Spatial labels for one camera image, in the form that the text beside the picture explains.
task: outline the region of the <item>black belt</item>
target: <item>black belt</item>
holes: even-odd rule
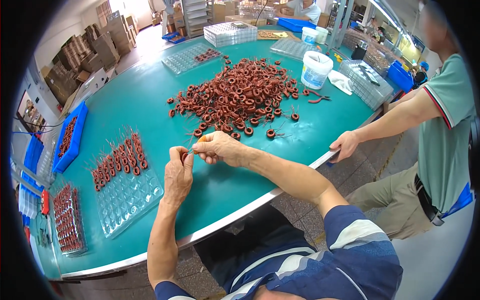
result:
[[[420,205],[425,215],[432,224],[435,226],[441,226],[443,223],[445,223],[442,220],[443,214],[438,210],[438,208],[432,205],[432,199],[425,191],[423,183],[418,175],[415,175],[415,187],[417,188],[417,196],[420,200]]]

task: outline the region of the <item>khaki pants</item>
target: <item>khaki pants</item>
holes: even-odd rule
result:
[[[417,163],[408,170],[382,180],[367,183],[347,196],[347,201],[366,212],[386,207],[375,224],[392,239],[406,239],[426,232],[433,224],[420,205],[415,188]]]

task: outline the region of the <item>white plastic bucket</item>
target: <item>white plastic bucket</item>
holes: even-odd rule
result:
[[[333,60],[328,56],[316,51],[307,51],[303,56],[303,69],[300,79],[306,87],[319,90],[332,69]]]
[[[313,28],[308,28],[308,27],[303,27],[302,28],[302,34],[301,34],[301,40],[304,41],[307,44],[313,45],[315,44],[315,40],[317,38],[318,31],[316,31]]]
[[[318,31],[318,35],[315,41],[321,45],[325,44],[325,42],[327,41],[328,30],[318,26],[315,28],[315,30]]]

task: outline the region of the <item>blue striped shirt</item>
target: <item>blue striped shirt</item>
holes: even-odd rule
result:
[[[222,300],[251,300],[262,285],[307,300],[392,299],[403,269],[387,235],[352,205],[332,208],[324,224],[330,251],[302,246],[272,251],[240,269]],[[157,300],[194,299],[169,281],[157,284],[155,295]]]

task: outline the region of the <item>wrinkled hand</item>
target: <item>wrinkled hand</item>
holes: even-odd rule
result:
[[[165,203],[179,207],[192,187],[193,154],[188,154],[183,165],[180,154],[188,152],[185,147],[170,148],[170,161],[165,166]]]
[[[359,145],[359,138],[354,131],[345,131],[336,141],[330,145],[331,150],[340,148],[340,153],[336,158],[330,160],[331,163],[337,163],[340,160],[350,157]]]
[[[247,146],[222,131],[204,135],[198,143],[193,144],[192,148],[207,164],[215,164],[222,160],[232,167],[244,165],[243,159],[248,149]]]

